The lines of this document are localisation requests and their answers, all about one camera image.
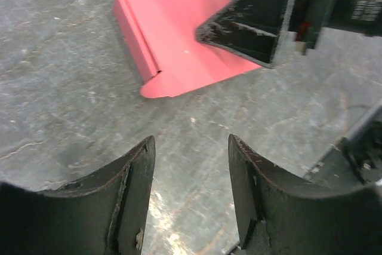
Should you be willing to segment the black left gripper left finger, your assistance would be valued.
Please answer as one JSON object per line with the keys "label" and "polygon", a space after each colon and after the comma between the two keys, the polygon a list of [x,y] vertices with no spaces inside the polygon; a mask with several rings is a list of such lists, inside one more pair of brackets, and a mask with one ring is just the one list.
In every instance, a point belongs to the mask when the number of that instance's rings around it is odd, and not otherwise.
{"label": "black left gripper left finger", "polygon": [[56,190],[1,183],[2,254],[140,254],[155,138]]}

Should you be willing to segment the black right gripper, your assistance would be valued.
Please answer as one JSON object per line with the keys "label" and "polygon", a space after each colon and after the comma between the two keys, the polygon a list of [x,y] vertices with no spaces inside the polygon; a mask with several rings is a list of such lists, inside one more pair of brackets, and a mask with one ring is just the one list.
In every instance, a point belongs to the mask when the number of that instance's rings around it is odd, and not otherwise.
{"label": "black right gripper", "polygon": [[[288,0],[231,0],[199,25],[198,42],[262,67],[276,67]],[[298,50],[314,50],[323,28],[381,36],[381,0],[295,0],[288,30]]]}

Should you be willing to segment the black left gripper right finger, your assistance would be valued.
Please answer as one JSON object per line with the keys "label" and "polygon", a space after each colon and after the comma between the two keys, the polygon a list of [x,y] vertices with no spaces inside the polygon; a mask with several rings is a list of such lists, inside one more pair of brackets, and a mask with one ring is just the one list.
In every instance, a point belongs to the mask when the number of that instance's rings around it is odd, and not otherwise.
{"label": "black left gripper right finger", "polygon": [[229,172],[245,254],[380,254],[381,186],[331,189],[290,173],[238,136]]}

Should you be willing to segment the pink paper box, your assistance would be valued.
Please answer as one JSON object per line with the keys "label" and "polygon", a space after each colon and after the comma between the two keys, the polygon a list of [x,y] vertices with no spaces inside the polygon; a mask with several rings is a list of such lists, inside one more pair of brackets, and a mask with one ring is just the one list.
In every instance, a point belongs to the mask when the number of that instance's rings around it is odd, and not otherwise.
{"label": "pink paper box", "polygon": [[201,44],[195,30],[230,0],[114,0],[113,13],[148,99],[176,97],[260,65]]}

